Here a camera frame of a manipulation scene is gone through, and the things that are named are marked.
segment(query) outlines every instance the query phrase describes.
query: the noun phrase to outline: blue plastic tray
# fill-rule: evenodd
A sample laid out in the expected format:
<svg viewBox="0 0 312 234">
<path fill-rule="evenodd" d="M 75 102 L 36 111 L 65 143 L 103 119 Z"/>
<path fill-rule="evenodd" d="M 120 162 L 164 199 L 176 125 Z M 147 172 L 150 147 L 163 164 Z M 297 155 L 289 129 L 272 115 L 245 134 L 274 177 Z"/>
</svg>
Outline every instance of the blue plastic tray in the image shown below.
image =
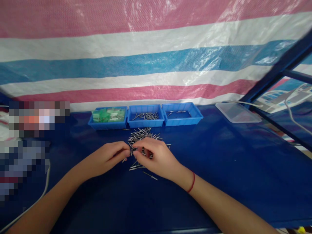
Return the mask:
<svg viewBox="0 0 312 234">
<path fill-rule="evenodd" d="M 157 120 L 141 120 L 136 118 L 136 113 L 158 113 L 159 119 Z M 141 105 L 129 106 L 128 111 L 128 124 L 130 128 L 136 127 L 161 127 L 164 122 L 164 116 L 160 105 Z"/>
<path fill-rule="evenodd" d="M 199 109 L 192 102 L 163 104 L 162 108 L 166 126 L 198 124 L 203 118 Z"/>
<path fill-rule="evenodd" d="M 98 111 L 100 109 L 109 109 L 109 108 L 124 108 L 124 120 L 120 122 L 114 122 L 114 123 L 94 123 L 92 115 L 90 117 L 90 120 L 88 122 L 88 125 L 91 126 L 94 130 L 109 130 L 109 129 L 122 129 L 127 128 L 127 107 L 121 106 L 121 107 L 98 107 L 95 110 Z"/>
</svg>

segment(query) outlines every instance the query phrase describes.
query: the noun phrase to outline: blue table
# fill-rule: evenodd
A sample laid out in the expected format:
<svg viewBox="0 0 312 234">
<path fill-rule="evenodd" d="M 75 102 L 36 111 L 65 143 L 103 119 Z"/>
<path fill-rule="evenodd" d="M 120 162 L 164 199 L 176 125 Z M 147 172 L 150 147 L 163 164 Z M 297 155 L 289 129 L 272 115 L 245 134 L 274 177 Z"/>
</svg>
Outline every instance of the blue table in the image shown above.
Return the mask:
<svg viewBox="0 0 312 234">
<path fill-rule="evenodd" d="M 214 105 L 199 109 L 204 118 L 198 125 L 154 128 L 152 132 L 161 133 L 182 164 L 274 227 L 310 225 L 312 160 L 263 123 L 232 124 Z M 103 144 L 128 140 L 130 131 L 94 131 L 87 125 L 90 115 L 73 113 L 70 133 L 64 133 L 67 137 L 51 141 L 49 189 Z M 192 197 L 174 183 L 159 176 L 156 181 L 141 170 L 128 171 L 133 162 L 131 158 L 85 182 L 52 233 L 220 232 Z M 15 208 L 9 216 L 2 213 L 0 219 L 13 219 L 18 206 L 31 205 L 40 196 L 44 176 L 35 186 L 34 180 L 23 186 L 24 190 L 32 186 L 31 193 L 15 195 L 7 205 Z"/>
</svg>

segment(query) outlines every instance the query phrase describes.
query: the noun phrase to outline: pink and white striped tarp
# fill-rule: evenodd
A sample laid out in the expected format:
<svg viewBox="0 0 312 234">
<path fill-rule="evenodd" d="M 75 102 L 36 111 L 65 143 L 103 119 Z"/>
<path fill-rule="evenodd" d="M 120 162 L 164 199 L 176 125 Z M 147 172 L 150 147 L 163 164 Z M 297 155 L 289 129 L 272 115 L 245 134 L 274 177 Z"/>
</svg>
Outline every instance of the pink and white striped tarp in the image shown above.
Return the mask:
<svg viewBox="0 0 312 234">
<path fill-rule="evenodd" d="M 312 27 L 309 0 L 0 6 L 1 92 L 16 100 L 70 101 L 71 111 L 238 100 Z M 309 61 L 305 71 L 312 71 Z"/>
</svg>

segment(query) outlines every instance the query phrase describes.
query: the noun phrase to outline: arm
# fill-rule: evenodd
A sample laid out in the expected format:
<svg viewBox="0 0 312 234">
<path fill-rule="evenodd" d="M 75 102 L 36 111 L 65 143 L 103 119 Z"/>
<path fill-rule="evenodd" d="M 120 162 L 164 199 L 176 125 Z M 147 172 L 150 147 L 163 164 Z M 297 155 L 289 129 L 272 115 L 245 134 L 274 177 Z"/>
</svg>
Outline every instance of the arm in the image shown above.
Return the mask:
<svg viewBox="0 0 312 234">
<path fill-rule="evenodd" d="M 162 141 L 145 138 L 133 144 L 138 147 L 134 155 L 139 163 L 161 177 L 169 179 L 188 191 L 193 183 L 193 173 L 181 165 Z M 148 149 L 153 152 L 146 157 L 141 153 Z M 195 175 L 193 189 L 189 193 L 212 218 L 224 234 L 268 233 L 278 234 L 266 221 L 247 207 Z"/>
<path fill-rule="evenodd" d="M 130 156 L 123 141 L 105 144 L 74 166 L 37 204 L 6 233 L 49 233 L 67 202 L 86 180 L 104 174 Z"/>
</svg>

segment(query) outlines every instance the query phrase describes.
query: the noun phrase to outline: wire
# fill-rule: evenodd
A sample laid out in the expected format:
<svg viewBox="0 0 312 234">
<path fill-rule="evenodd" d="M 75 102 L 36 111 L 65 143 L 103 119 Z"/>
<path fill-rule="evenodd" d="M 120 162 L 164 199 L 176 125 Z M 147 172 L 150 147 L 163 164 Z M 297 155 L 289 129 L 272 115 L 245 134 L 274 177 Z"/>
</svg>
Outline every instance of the wire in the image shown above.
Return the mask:
<svg viewBox="0 0 312 234">
<path fill-rule="evenodd" d="M 21 213 L 16 219 L 14 219 L 11 223 L 9 223 L 8 225 L 6 225 L 4 228 L 1 229 L 0 233 L 4 232 L 8 227 L 10 227 L 13 223 L 15 223 L 19 218 L 21 218 L 27 211 L 29 211 L 41 198 L 43 198 L 43 196 L 46 194 L 46 191 L 48 189 L 48 185 L 49 185 L 49 178 L 50 178 L 50 170 L 51 170 L 51 163 L 50 163 L 50 160 L 49 160 L 49 169 L 46 173 L 46 183 L 45 183 L 45 189 L 41 195 L 41 197 L 34 203 L 32 204 L 31 207 L 29 207 L 27 210 L 25 210 L 23 213 Z"/>
<path fill-rule="evenodd" d="M 249 103 L 249 102 L 234 101 L 232 103 L 242 103 L 242 104 L 247 104 L 247 105 L 251 105 L 251 106 L 255 106 L 255 107 L 263 107 L 263 105 L 256 105 L 256 104 Z"/>
<path fill-rule="evenodd" d="M 306 129 L 304 126 L 302 126 L 301 124 L 297 123 L 297 122 L 293 119 L 293 113 L 292 113 L 292 110 L 290 109 L 290 107 L 289 107 L 288 104 L 287 104 L 287 99 L 288 99 L 288 98 L 285 99 L 285 105 L 286 105 L 286 107 L 287 107 L 287 109 L 288 109 L 289 117 L 290 117 L 291 121 L 293 121 L 293 123 L 296 124 L 298 127 L 300 127 L 300 128 L 302 128 L 303 130 L 305 130 L 308 134 L 312 135 L 312 132 L 311 132 L 311 131 L 309 131 L 308 129 Z"/>
</svg>

